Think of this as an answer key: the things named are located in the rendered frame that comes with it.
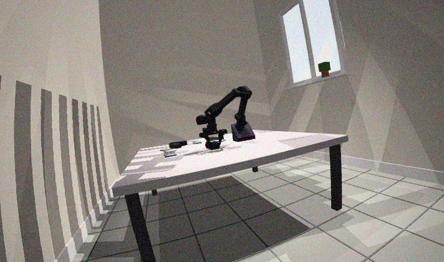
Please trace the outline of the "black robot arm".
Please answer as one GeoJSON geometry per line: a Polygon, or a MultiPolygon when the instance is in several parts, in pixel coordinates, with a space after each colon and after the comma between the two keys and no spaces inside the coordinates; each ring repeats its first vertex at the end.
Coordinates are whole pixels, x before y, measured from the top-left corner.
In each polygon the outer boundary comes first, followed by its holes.
{"type": "Polygon", "coordinates": [[[199,115],[196,117],[196,123],[198,125],[202,124],[210,124],[215,123],[217,116],[222,112],[223,108],[227,106],[233,99],[236,97],[241,97],[240,105],[238,113],[235,114],[234,118],[237,120],[236,129],[244,130],[244,126],[247,124],[246,117],[245,117],[245,110],[247,106],[248,99],[251,97],[252,92],[244,85],[239,86],[236,89],[233,89],[232,92],[230,92],[228,95],[226,95],[223,99],[221,99],[219,102],[214,103],[213,105],[209,106],[205,111],[204,115],[199,115]],[[240,91],[240,92],[239,92],[240,91]],[[210,114],[208,113],[210,112],[210,114]]]}

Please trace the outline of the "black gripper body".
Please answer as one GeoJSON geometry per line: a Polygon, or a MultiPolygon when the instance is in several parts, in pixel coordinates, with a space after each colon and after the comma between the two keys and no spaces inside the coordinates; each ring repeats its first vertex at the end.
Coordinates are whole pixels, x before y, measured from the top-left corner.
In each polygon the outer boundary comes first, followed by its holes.
{"type": "Polygon", "coordinates": [[[209,133],[203,132],[203,133],[200,133],[199,136],[200,137],[208,137],[209,135],[214,135],[214,134],[222,135],[224,133],[228,133],[226,129],[221,129],[218,131],[216,126],[217,126],[216,122],[208,124],[208,130],[209,130],[208,132],[209,133]]]}

